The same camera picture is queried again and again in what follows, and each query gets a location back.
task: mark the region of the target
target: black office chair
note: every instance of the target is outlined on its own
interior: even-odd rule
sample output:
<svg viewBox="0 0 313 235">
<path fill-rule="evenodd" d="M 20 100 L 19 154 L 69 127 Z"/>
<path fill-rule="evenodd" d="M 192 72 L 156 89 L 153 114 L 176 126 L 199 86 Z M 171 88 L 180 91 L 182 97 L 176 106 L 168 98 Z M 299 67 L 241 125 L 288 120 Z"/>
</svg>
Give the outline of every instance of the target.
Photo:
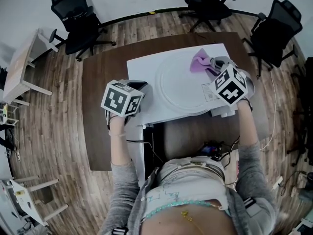
<svg viewBox="0 0 313 235">
<path fill-rule="evenodd" d="M 185 0 L 188 4 L 188 10 L 194 12 L 181 13 L 180 18 L 183 16 L 189 16 L 198 18 L 198 21 L 191 27 L 189 33 L 191 33 L 200 23 L 206 23 L 209 28 L 216 32 L 210 20 L 217 20 L 217 24 L 221 24 L 221 20 L 231 16 L 231 10 L 224 4 L 226 0 Z"/>
<path fill-rule="evenodd" d="M 295 55 L 298 56 L 297 49 L 293 45 L 293 50 L 283 57 L 283 50 L 290 39 L 302 30 L 301 13 L 288 0 L 280 2 L 274 0 L 269 16 L 263 13 L 258 15 L 259 19 L 255 23 L 249 41 L 243 38 L 242 42 L 247 42 L 255 51 L 249 56 L 258 58 L 259 75 L 262 73 L 262 60 L 269 65 L 269 71 L 273 65 L 280 67 L 283 60 Z"/>
<path fill-rule="evenodd" d="M 66 31 L 69 32 L 66 40 L 56 34 L 55 29 L 50 42 L 55 38 L 65 42 L 65 53 L 67 55 L 78 53 L 77 61 L 81 61 L 80 56 L 89 48 L 93 55 L 93 47 L 101 44 L 116 45 L 112 41 L 97 41 L 102 32 L 107 33 L 106 29 L 99 31 L 100 21 L 93 12 L 93 7 L 88 6 L 86 0 L 51 0 L 51 10 L 60 18 Z"/>
</svg>

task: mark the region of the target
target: black wristband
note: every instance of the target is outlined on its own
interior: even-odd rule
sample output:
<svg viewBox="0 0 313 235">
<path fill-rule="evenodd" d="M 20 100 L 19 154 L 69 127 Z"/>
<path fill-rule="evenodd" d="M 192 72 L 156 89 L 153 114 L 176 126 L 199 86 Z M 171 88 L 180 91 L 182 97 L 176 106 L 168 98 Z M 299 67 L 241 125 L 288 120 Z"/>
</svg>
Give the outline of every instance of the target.
<svg viewBox="0 0 313 235">
<path fill-rule="evenodd" d="M 245 101 L 247 101 L 247 102 L 248 102 L 248 104 L 249 104 L 249 107 L 250 107 L 251 111 L 253 111 L 253 107 L 252 107 L 252 105 L 251 105 L 251 103 L 250 103 L 249 99 L 247 99 L 246 97 L 243 97 L 243 98 L 242 98 L 242 99 L 240 99 L 240 100 L 245 100 Z"/>
</svg>

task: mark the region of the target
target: white label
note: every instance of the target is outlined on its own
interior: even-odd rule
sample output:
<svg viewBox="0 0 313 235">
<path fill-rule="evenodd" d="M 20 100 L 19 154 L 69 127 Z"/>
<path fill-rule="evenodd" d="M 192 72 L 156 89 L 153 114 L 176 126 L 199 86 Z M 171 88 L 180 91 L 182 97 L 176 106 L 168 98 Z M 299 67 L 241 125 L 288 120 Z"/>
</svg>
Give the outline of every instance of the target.
<svg viewBox="0 0 313 235">
<path fill-rule="evenodd" d="M 209 84 L 202 84 L 202 90 L 205 96 L 205 101 L 210 102 L 210 101 L 214 101 L 217 100 L 217 96 L 212 92 L 212 90 L 209 88 Z"/>
</svg>

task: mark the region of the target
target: round plate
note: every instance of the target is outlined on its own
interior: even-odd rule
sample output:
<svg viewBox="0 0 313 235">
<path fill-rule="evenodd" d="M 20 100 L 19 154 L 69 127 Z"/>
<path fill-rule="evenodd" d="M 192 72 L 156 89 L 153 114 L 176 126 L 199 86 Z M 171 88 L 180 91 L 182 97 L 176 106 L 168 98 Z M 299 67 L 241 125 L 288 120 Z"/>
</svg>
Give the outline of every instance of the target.
<svg viewBox="0 0 313 235">
<path fill-rule="evenodd" d="M 211 83 L 203 72 L 190 72 L 197 51 L 182 51 L 166 58 L 156 72 L 156 92 L 171 109 L 187 114 L 207 111 L 202 85 Z"/>
</svg>

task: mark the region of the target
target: gray sleeve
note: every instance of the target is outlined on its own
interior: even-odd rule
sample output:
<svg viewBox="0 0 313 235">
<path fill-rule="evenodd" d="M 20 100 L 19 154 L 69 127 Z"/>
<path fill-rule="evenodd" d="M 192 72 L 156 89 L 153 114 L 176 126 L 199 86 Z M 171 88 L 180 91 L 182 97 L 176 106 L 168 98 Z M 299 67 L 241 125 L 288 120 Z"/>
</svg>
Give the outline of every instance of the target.
<svg viewBox="0 0 313 235">
<path fill-rule="evenodd" d="M 140 190 L 133 162 L 125 165 L 111 164 L 111 167 L 114 188 L 110 198 L 110 210 L 98 233 L 99 235 L 111 234 L 114 228 L 127 225 L 129 215 Z"/>
<path fill-rule="evenodd" d="M 239 146 L 239 174 L 236 190 L 242 199 L 264 198 L 275 209 L 260 162 L 260 144 Z"/>
</svg>

